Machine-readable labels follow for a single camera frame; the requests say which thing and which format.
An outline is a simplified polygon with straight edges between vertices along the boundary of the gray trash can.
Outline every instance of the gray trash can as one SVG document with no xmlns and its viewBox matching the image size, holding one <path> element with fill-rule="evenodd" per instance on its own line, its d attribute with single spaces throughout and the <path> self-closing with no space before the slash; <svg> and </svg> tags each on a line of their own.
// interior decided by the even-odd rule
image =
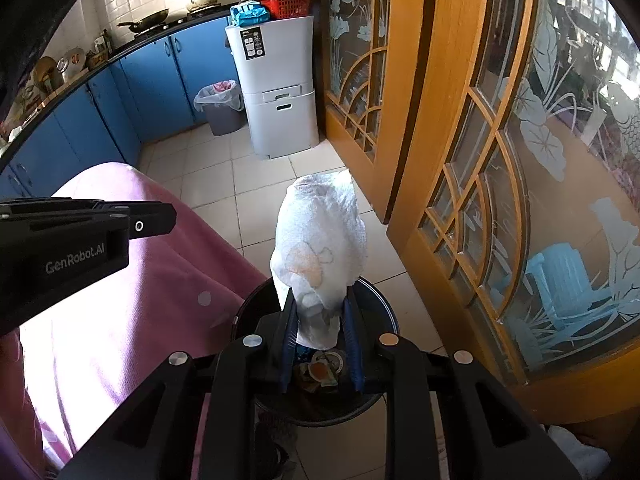
<svg viewBox="0 0 640 480">
<path fill-rule="evenodd" d="M 233 80 L 205 86 L 193 99 L 193 107 L 204 112 L 215 136 L 230 134 L 246 124 L 242 90 Z"/>
</svg>

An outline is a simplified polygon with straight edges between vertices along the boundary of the blue cabinet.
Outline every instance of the blue cabinet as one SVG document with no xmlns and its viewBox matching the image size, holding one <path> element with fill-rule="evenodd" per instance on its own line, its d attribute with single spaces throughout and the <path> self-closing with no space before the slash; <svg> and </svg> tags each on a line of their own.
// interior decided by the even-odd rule
<svg viewBox="0 0 640 480">
<path fill-rule="evenodd" d="M 44 119 L 9 163 L 31 196 L 51 196 L 82 171 L 55 114 Z"/>
<path fill-rule="evenodd" d="M 15 176 L 14 170 L 7 166 L 0 174 L 0 200 L 7 198 L 27 198 L 29 192 Z"/>
<path fill-rule="evenodd" d="M 136 102 L 134 101 L 131 90 L 129 89 L 129 82 L 127 81 L 127 76 L 122 69 L 122 63 L 120 60 L 115 61 L 109 65 L 107 70 L 109 70 L 113 76 L 113 81 L 116 83 L 116 88 L 118 89 L 118 94 L 120 94 L 120 99 L 122 100 L 124 109 L 127 111 L 127 115 L 138 134 L 138 138 L 141 139 L 143 131 L 142 118 L 140 118 L 140 112 L 138 111 Z"/>
<path fill-rule="evenodd" d="M 120 60 L 142 120 L 141 140 L 161 139 L 193 125 L 169 38 Z"/>
<path fill-rule="evenodd" d="M 127 114 L 110 70 L 102 70 L 88 83 L 100 114 L 127 164 L 135 166 L 140 154 L 140 139 Z"/>
<path fill-rule="evenodd" d="M 65 98 L 53 115 L 78 155 L 83 170 L 103 162 L 123 161 L 86 85 Z"/>
<path fill-rule="evenodd" d="M 170 36 L 191 107 L 201 88 L 227 79 L 238 81 L 231 49 L 225 46 L 225 27 L 226 17 L 185 28 Z M 193 113 L 197 122 L 206 120 L 204 113 L 195 108 Z"/>
</svg>

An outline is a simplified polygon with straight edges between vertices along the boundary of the tiled floor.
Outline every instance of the tiled floor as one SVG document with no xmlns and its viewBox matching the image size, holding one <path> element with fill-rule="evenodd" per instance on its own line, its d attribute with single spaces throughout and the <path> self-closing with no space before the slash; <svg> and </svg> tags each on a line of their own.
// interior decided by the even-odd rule
<svg viewBox="0 0 640 480">
<path fill-rule="evenodd" d="M 299 176 L 343 169 L 327 140 L 311 150 L 269 160 L 255 155 L 247 127 L 213 137 L 207 124 L 146 146 L 140 161 L 141 171 L 192 207 L 268 276 L 278 211 L 287 187 Z M 386 226 L 357 187 L 356 193 L 367 230 L 363 276 L 389 300 L 403 336 L 422 350 L 444 352 L 414 284 L 386 238 Z M 383 399 L 349 422 L 299 428 L 296 448 L 302 466 L 293 478 L 382 480 L 385 443 Z"/>
</svg>

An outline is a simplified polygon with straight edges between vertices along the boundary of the white appliance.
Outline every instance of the white appliance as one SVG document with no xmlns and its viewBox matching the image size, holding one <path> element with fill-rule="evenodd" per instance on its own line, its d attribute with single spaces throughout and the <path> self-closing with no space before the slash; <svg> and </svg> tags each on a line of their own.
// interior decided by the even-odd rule
<svg viewBox="0 0 640 480">
<path fill-rule="evenodd" d="M 312 16 L 226 28 L 258 155 L 275 158 L 318 144 L 312 31 Z"/>
</svg>

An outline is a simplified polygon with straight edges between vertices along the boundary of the white plastic bag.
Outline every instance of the white plastic bag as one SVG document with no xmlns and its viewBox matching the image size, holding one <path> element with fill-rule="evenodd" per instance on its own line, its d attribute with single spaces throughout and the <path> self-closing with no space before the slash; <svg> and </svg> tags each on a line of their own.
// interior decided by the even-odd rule
<svg viewBox="0 0 640 480">
<path fill-rule="evenodd" d="M 271 272 L 280 307 L 298 306 L 297 341 L 328 350 L 340 332 L 347 292 L 364 268 L 367 237 L 349 171 L 297 179 L 280 207 Z"/>
<path fill-rule="evenodd" d="M 204 105 L 226 105 L 238 112 L 244 110 L 240 85 L 236 81 L 229 80 L 205 86 L 193 99 L 193 107 L 197 111 L 202 112 Z"/>
</svg>

